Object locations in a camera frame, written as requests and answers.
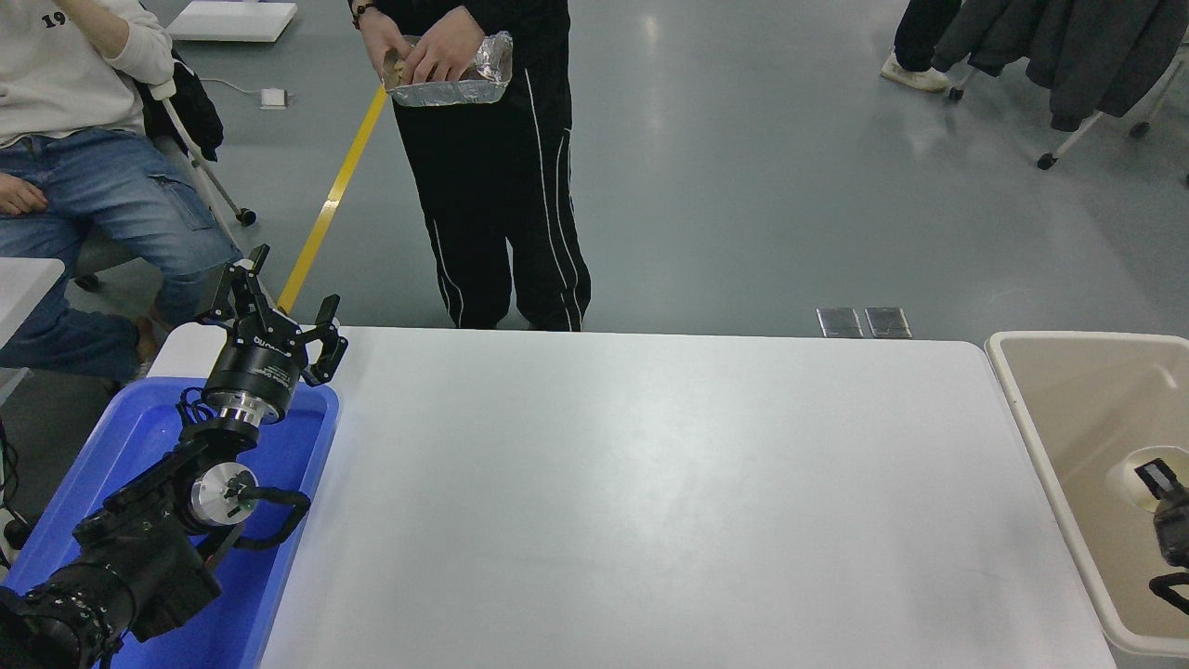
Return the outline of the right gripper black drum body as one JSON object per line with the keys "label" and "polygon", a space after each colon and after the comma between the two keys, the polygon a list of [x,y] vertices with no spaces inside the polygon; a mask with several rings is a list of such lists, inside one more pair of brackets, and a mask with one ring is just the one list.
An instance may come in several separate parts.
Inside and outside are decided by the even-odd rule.
{"label": "right gripper black drum body", "polygon": [[1156,542],[1165,563],[1188,567],[1188,498],[1171,494],[1156,505]]}

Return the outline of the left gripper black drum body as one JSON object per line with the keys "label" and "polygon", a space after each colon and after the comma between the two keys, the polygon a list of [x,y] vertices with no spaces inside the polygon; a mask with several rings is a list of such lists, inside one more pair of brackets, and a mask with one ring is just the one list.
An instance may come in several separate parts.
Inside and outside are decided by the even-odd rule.
{"label": "left gripper black drum body", "polygon": [[308,361],[306,348],[294,342],[298,332],[297,323],[275,323],[262,332],[256,332],[254,326],[249,326],[247,332],[229,327],[205,381],[205,405],[229,408],[235,398],[247,398],[269,412],[288,411]]}

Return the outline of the person's right hand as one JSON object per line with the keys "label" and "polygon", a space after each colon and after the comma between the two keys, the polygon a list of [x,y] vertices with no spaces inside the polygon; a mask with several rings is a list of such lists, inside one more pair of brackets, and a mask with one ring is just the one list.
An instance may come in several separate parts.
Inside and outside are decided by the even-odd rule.
{"label": "person's right hand", "polygon": [[361,43],[369,61],[375,70],[375,76],[380,82],[385,77],[384,62],[391,51],[398,52],[400,59],[405,59],[413,53],[411,43],[407,42],[400,26],[386,15],[386,13],[371,7],[358,13],[357,23],[361,34]]}
{"label": "person's right hand", "polygon": [[0,173],[0,202],[4,216],[33,215],[48,209],[48,198],[39,188],[10,173]]}

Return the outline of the person's left hand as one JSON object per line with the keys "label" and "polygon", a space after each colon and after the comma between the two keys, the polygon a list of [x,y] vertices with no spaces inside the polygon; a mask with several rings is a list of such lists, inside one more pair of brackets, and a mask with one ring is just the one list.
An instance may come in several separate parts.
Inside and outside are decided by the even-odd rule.
{"label": "person's left hand", "polygon": [[451,10],[403,57],[400,81],[404,86],[459,81],[484,38],[484,31],[466,7]]}

